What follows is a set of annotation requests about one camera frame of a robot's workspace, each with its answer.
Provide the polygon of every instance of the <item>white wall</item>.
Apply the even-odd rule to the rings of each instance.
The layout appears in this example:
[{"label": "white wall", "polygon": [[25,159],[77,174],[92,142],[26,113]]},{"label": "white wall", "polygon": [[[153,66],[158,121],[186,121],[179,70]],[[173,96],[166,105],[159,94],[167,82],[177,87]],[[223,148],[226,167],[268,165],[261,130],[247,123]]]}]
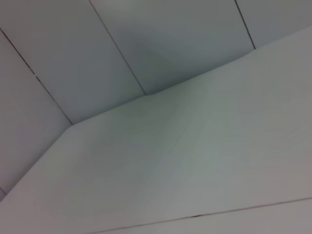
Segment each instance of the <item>white wall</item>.
[{"label": "white wall", "polygon": [[1,0],[0,27],[73,123],[143,95],[88,0]]},{"label": "white wall", "polygon": [[9,192],[69,126],[0,31],[0,187]]},{"label": "white wall", "polygon": [[146,93],[253,50],[234,0],[92,0]]},{"label": "white wall", "polygon": [[311,0],[237,0],[256,47],[312,25]]}]

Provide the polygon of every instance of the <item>dark line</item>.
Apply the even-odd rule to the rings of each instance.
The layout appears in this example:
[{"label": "dark line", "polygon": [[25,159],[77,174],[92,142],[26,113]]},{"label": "dark line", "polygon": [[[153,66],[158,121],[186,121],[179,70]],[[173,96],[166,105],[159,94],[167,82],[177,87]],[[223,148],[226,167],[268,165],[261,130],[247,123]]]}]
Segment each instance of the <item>dark line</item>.
[{"label": "dark line", "polygon": [[137,83],[139,84],[139,86],[140,86],[141,90],[143,91],[144,95],[146,95],[146,92],[144,91],[142,85],[141,85],[140,82],[138,81],[138,79],[137,79],[137,77],[135,76],[134,72],[132,71],[130,65],[128,64],[128,62],[127,62],[125,56],[122,54],[121,50],[120,50],[119,47],[117,46],[117,44],[116,44],[116,42],[115,42],[113,36],[112,36],[111,33],[108,31],[108,28],[106,27],[106,25],[105,25],[105,23],[103,22],[102,18],[99,16],[99,14],[98,14],[97,10],[95,9],[95,7],[93,6],[91,0],[89,0],[89,3],[91,4],[91,6],[92,6],[93,10],[95,11],[95,13],[96,13],[97,17],[99,18],[99,20],[102,22],[104,28],[105,28],[106,31],[108,32],[108,35],[109,35],[110,38],[112,39],[113,43],[115,44],[116,48],[118,49],[119,53],[121,54],[123,60],[125,61],[125,63],[126,63],[126,65],[128,66],[128,68],[130,69],[132,75],[133,75],[134,78],[136,79],[136,81],[137,81]]},{"label": "dark line", "polygon": [[37,77],[37,75],[34,73],[33,69],[31,69],[31,67],[28,65],[28,63],[25,61],[25,59],[23,58],[23,56],[19,53],[19,51],[17,50],[17,48],[14,46],[14,44],[11,42],[11,40],[8,38],[8,36],[5,34],[5,32],[0,28],[0,31],[3,33],[3,35],[6,37],[6,39],[10,42],[10,44],[13,46],[13,48],[15,49],[15,51],[18,53],[18,55],[20,56],[20,58],[24,61],[24,63],[27,65],[27,67],[30,69],[30,71],[35,75],[36,79],[39,81],[39,83],[42,85],[42,87],[45,89],[45,91],[49,94],[49,96],[52,98],[52,100],[55,102],[55,104],[58,106],[58,108],[60,109],[60,111],[65,115],[65,117],[67,118],[67,120],[71,123],[71,125],[73,125],[73,123],[70,121],[69,117],[65,114],[65,112],[62,110],[62,108],[59,106],[59,104],[55,101],[54,97],[52,97],[52,95],[50,94],[50,92],[46,89],[46,87],[42,84],[41,80]]},{"label": "dark line", "polygon": [[253,48],[255,49],[254,41],[253,41],[253,39],[252,39],[252,36],[250,35],[249,29],[248,29],[247,24],[246,24],[246,22],[245,22],[245,20],[244,20],[243,14],[242,14],[242,12],[240,11],[240,8],[239,8],[239,6],[238,6],[237,0],[234,0],[234,1],[235,1],[235,4],[236,4],[237,9],[238,9],[238,11],[239,11],[240,17],[242,18],[242,20],[243,20],[243,22],[244,22],[244,25],[245,25],[246,31],[247,31],[247,33],[248,33],[249,39],[250,39],[250,41],[251,41],[252,44],[253,44]]},{"label": "dark line", "polygon": [[267,204],[267,205],[250,206],[250,207],[228,210],[228,211],[219,211],[219,212],[213,212],[213,213],[208,213],[208,214],[199,214],[199,215],[195,215],[195,216],[175,218],[175,219],[153,222],[153,223],[146,223],[146,224],[138,224],[138,225],[133,225],[133,226],[128,226],[128,227],[113,228],[113,229],[108,229],[108,230],[104,230],[104,231],[97,231],[97,232],[85,233],[85,234],[101,234],[101,233],[106,233],[106,232],[111,232],[111,231],[116,231],[116,230],[123,230],[123,229],[128,229],[128,228],[137,228],[137,227],[143,227],[143,226],[148,226],[148,225],[153,225],[153,224],[168,223],[168,222],[173,222],[173,221],[179,221],[179,220],[197,218],[197,217],[203,217],[203,216],[209,216],[209,215],[220,215],[220,214],[226,214],[226,213],[232,213],[232,212],[238,212],[238,211],[253,210],[253,209],[257,209],[257,208],[277,206],[277,205],[294,203],[294,202],[299,202],[299,201],[306,201],[306,200],[312,200],[312,197],[301,198],[301,199],[290,200],[290,201],[281,201],[281,202],[271,203],[271,204]]},{"label": "dark line", "polygon": [[0,190],[7,196],[7,193],[1,187]]}]

